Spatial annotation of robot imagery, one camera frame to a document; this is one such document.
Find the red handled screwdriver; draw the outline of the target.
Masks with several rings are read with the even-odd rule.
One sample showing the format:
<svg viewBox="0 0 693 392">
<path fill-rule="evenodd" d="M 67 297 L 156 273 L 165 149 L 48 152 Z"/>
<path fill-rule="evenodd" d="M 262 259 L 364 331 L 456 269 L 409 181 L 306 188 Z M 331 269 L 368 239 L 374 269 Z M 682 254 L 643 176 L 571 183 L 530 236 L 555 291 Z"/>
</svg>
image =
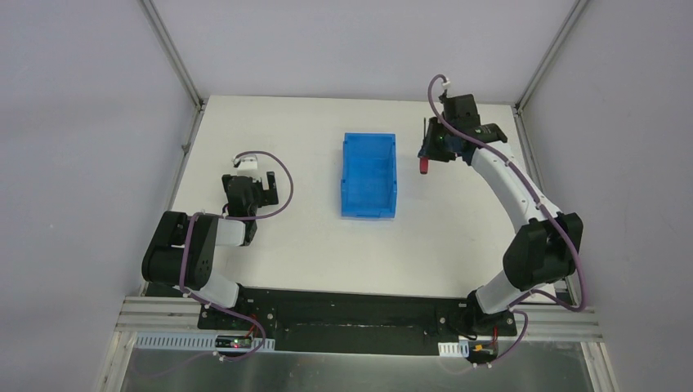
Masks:
<svg viewBox="0 0 693 392">
<path fill-rule="evenodd" d="M 427 142 L 427 120 L 423 120 L 423 141 L 422 141 L 422 147 L 419 150 L 418 153 L 418 158 L 419 158 L 419 173 L 421 175 L 426 175 L 428 173 L 428 168 L 429 168 L 429 160 L 428 157 L 424 154 L 425 153 L 425 146 Z"/>
</svg>

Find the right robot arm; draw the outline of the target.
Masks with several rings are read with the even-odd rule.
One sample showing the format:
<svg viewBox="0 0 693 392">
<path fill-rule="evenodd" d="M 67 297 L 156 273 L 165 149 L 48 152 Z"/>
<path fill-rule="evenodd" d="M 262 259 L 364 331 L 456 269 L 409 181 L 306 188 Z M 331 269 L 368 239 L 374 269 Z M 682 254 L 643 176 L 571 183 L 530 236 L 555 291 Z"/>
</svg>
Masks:
<svg viewBox="0 0 693 392">
<path fill-rule="evenodd" d="M 513 305 L 577 272 L 583 222 L 550 202 L 517 166 L 507 136 L 497 124 L 481 122 L 472 94 L 442 93 L 439 100 L 443 109 L 427 120 L 418 152 L 420 173 L 433 161 L 462 159 L 486 181 L 515 231 L 501 272 L 472 291 L 447 322 L 451 331 L 475 339 L 512 325 Z"/>
</svg>

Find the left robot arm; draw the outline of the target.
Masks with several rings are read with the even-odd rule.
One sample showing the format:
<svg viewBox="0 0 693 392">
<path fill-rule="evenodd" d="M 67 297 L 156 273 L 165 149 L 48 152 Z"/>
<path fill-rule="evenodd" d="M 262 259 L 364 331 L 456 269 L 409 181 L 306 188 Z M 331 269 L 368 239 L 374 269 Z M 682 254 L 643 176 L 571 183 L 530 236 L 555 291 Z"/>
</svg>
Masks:
<svg viewBox="0 0 693 392">
<path fill-rule="evenodd" d="M 141 264 L 143 279 L 183 288 L 204 303 L 233 308 L 241 285 L 214 269 L 219 247 L 247 247 L 257 232 L 253 219 L 262 207 L 279 203 L 275 173 L 260 176 L 225 174 L 221 177 L 231 218 L 166 211 L 154 232 Z"/>
</svg>

